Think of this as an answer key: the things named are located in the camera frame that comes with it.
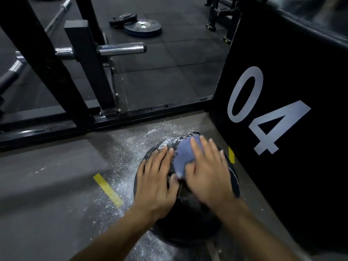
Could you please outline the blue cleaning cloth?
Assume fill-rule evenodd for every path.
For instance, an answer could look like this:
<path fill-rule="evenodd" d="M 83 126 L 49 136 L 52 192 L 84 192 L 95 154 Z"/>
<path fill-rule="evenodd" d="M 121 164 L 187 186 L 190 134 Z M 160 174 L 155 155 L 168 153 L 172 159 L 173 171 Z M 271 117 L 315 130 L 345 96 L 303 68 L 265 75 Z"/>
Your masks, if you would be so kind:
<path fill-rule="evenodd" d="M 178 179 L 185 178 L 186 165 L 195 161 L 195 155 L 190 142 L 191 139 L 194 139 L 203 151 L 199 135 L 189 136 L 178 143 L 176 151 L 174 152 L 174 159 L 172 160 L 174 172 Z"/>

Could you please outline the black medicine ball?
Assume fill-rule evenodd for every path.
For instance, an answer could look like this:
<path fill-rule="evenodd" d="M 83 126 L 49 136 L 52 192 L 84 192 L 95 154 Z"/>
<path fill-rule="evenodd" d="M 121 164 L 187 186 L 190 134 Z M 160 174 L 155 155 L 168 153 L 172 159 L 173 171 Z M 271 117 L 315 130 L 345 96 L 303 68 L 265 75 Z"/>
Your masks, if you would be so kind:
<path fill-rule="evenodd" d="M 149 159 L 154 150 L 160 150 L 164 146 L 176 151 L 178 143 L 199 132 L 190 132 L 181 136 L 169 137 L 147 151 L 143 159 Z M 168 181 L 175 174 L 173 163 L 168 173 Z M 170 212 L 162 219 L 156 221 L 151 227 L 150 233 L 174 247 L 193 247 L 203 245 L 205 241 L 215 237 L 222 227 L 221 221 L 208 209 L 206 205 L 199 202 L 188 188 L 185 179 L 178 179 L 180 184 L 176 202 Z"/>

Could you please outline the black numbered plyo box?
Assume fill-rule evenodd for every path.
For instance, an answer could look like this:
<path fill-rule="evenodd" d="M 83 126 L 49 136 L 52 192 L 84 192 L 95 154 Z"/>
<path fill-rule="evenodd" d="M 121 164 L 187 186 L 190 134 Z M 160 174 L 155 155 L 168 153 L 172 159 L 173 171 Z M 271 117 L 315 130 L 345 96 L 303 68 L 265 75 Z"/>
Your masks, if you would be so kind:
<path fill-rule="evenodd" d="M 309 253 L 348 255 L 348 0 L 242 0 L 211 119 Z"/>

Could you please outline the black gym equipment frame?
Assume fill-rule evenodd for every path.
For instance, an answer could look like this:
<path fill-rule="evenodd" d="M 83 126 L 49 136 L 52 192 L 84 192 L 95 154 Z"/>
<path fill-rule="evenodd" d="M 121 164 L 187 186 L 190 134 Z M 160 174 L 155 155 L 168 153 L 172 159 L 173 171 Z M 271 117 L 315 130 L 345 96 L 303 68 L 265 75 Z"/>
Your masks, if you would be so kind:
<path fill-rule="evenodd" d="M 207 29 L 215 32 L 218 23 L 227 29 L 224 43 L 231 45 L 239 24 L 246 0 L 206 0 L 205 6 L 210 7 Z"/>

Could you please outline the black weight plate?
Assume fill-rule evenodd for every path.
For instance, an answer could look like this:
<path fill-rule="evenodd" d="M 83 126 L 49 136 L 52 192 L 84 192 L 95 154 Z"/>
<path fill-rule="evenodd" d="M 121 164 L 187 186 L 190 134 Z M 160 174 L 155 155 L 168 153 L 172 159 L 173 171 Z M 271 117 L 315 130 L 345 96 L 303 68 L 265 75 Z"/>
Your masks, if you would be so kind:
<path fill-rule="evenodd" d="M 115 29 L 122 29 L 125 24 L 137 22 L 137 14 L 125 13 L 119 17 L 112 17 L 109 25 Z"/>

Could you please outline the black squat rack frame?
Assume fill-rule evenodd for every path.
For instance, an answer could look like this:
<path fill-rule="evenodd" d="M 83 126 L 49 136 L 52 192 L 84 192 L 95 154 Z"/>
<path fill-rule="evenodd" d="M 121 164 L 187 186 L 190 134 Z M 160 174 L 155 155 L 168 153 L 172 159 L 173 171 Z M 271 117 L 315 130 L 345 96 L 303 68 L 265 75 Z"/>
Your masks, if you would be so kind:
<path fill-rule="evenodd" d="M 59 57 L 55 55 L 55 48 L 28 0 L 2 0 L 0 27 L 63 108 L 64 119 L 61 122 L 48 123 L 40 127 L 0 132 L 0 151 L 198 110 L 207 111 L 211 108 L 213 96 L 121 112 L 117 108 L 115 93 L 112 91 L 112 86 L 100 61 L 100 57 L 107 56 L 101 56 L 98 46 L 94 44 L 88 21 L 67 21 L 67 24 L 72 25 L 70 28 L 72 41 L 79 38 L 74 31 L 80 31 L 90 39 L 90 41 L 75 42 L 73 51 L 79 62 L 84 63 L 83 67 L 87 70 L 86 76 L 92 75 L 89 76 L 89 83 L 97 97 L 101 114 L 94 116 L 90 114 L 70 73 Z"/>

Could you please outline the person's right hand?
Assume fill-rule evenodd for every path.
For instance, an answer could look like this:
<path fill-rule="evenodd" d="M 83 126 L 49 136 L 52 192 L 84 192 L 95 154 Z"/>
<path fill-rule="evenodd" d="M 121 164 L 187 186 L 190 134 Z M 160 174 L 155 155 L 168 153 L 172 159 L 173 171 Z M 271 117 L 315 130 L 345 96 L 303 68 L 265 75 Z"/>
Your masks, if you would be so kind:
<path fill-rule="evenodd" d="M 212 212 L 223 201 L 233 198 L 233 188 L 230 178 L 221 174 L 221 160 L 219 149 L 214 144 L 215 166 L 209 167 L 202 162 L 203 151 L 194 139 L 190 140 L 195 155 L 196 170 L 194 175 L 185 178 L 186 184 L 195 197 L 205 204 Z"/>

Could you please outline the person's left hand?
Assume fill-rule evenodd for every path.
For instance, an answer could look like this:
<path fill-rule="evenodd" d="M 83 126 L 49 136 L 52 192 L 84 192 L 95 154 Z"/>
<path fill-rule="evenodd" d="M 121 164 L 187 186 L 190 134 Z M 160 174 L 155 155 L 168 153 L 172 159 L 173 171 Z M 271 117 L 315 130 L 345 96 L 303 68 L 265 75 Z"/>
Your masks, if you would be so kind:
<path fill-rule="evenodd" d="M 171 165 L 173 158 L 173 148 L 168 149 L 166 155 L 167 169 Z M 134 206 L 148 210 L 154 216 L 154 223 L 164 218 L 174 206 L 176 200 L 168 199 L 168 174 L 165 179 L 152 179 L 152 153 L 149 159 L 143 159 L 139 167 L 145 167 L 144 181 L 141 190 L 136 190 Z"/>

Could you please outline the person's left forearm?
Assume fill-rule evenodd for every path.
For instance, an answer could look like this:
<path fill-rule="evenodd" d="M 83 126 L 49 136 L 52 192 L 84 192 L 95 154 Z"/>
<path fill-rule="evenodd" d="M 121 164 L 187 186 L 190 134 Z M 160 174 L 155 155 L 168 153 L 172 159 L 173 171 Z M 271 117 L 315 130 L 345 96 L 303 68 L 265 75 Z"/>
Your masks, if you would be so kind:
<path fill-rule="evenodd" d="M 153 223 L 150 211 L 133 206 L 69 261 L 124 261 Z"/>

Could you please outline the chrome plate storage peg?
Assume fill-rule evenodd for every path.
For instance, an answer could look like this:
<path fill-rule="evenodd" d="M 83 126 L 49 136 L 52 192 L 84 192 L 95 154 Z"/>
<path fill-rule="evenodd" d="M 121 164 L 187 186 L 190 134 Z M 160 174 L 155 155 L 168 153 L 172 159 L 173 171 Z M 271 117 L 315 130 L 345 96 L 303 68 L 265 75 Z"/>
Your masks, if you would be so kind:
<path fill-rule="evenodd" d="M 143 42 L 106 44 L 106 45 L 99 45 L 98 51 L 101 56 L 132 55 L 132 54 L 146 53 L 147 46 Z"/>
<path fill-rule="evenodd" d="M 55 48 L 55 55 L 63 60 L 75 59 L 74 51 L 71 47 Z"/>

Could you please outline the blue weight plate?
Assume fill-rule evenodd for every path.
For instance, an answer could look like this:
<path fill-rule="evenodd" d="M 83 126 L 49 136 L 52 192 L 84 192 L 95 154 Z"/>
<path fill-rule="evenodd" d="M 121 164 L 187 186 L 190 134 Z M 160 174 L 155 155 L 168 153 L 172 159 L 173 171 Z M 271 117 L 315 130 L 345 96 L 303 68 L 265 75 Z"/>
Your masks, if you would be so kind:
<path fill-rule="evenodd" d="M 152 19 L 139 19 L 124 24 L 124 32 L 135 38 L 152 38 L 162 33 L 162 25 Z"/>

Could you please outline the person's right forearm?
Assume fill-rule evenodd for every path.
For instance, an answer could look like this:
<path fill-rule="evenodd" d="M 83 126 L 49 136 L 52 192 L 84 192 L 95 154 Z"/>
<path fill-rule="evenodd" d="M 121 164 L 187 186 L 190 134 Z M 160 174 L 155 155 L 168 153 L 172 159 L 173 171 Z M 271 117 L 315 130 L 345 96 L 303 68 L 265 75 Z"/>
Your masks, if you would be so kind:
<path fill-rule="evenodd" d="M 288 246 L 254 217 L 242 200 L 229 198 L 220 203 L 214 212 L 249 261 L 300 261 Z"/>

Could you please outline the chrome barbell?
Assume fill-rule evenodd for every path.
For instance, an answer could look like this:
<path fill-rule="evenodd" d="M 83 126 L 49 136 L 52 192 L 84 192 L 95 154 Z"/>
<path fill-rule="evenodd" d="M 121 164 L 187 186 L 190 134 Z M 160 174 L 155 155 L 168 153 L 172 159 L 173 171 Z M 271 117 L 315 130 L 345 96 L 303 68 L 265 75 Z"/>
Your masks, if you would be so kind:
<path fill-rule="evenodd" d="M 59 11 L 45 28 L 46 34 L 51 34 L 58 23 L 62 20 L 71 6 L 71 0 L 64 0 Z M 18 80 L 22 71 L 26 68 L 27 62 L 24 59 L 16 60 L 15 63 L 0 76 L 0 95 L 3 94 L 15 81 Z"/>

